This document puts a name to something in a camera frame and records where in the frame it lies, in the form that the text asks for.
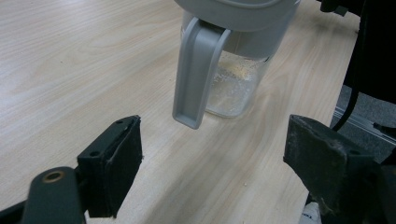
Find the gray carpet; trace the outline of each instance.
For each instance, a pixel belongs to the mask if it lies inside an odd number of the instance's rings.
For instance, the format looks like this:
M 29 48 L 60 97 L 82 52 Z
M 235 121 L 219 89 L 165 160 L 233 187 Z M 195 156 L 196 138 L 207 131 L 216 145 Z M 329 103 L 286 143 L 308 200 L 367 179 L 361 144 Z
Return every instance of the gray carpet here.
M 343 86 L 337 107 L 346 109 L 349 102 L 351 89 Z M 359 93 L 358 102 L 352 112 L 353 116 L 368 119 L 381 125 L 396 127 L 396 105 L 375 99 L 369 95 Z M 332 118 L 331 127 L 339 120 L 336 116 Z M 343 136 L 356 143 L 358 146 L 365 148 L 373 153 L 375 161 L 381 162 L 395 148 L 395 145 L 389 141 L 377 137 L 365 130 L 353 125 L 350 121 L 338 131 Z

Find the wood grain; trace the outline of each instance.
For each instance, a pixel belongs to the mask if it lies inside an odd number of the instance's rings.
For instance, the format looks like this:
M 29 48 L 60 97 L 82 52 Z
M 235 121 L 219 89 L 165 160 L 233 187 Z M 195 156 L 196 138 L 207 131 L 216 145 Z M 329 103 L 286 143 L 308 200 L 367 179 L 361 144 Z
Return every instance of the wood grain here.
M 330 124 L 359 18 L 302 0 L 237 119 L 172 119 L 182 10 L 173 1 L 0 3 L 0 210 L 113 121 L 142 118 L 145 159 L 117 219 L 298 223 L 307 191 L 282 161 L 290 114 Z

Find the gray handle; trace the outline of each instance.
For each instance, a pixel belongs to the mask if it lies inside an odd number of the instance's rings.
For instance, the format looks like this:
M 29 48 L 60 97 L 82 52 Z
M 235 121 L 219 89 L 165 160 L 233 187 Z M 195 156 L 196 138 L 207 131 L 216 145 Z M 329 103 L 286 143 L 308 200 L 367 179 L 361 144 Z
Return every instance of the gray handle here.
M 220 54 L 231 31 L 193 18 L 181 42 L 173 117 L 193 129 L 201 125 Z

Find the light wood surface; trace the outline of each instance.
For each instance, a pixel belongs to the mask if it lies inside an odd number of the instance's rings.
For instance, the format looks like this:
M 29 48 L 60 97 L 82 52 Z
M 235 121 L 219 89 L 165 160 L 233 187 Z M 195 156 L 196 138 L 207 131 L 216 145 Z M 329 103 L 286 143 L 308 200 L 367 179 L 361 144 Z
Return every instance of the light wood surface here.
M 0 210 L 113 121 L 139 115 L 145 158 L 117 219 L 298 223 L 307 190 L 282 161 L 290 114 L 330 124 L 359 18 L 302 0 L 254 104 L 172 119 L 182 10 L 171 0 L 0 2 Z

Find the pitcher handle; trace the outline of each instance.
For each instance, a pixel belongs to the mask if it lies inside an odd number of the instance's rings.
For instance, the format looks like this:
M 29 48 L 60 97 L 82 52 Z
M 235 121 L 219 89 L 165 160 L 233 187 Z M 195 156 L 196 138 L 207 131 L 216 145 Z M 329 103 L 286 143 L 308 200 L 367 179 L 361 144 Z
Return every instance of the pitcher handle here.
M 219 57 L 231 31 L 193 18 L 183 35 L 178 56 L 173 117 L 198 129 Z

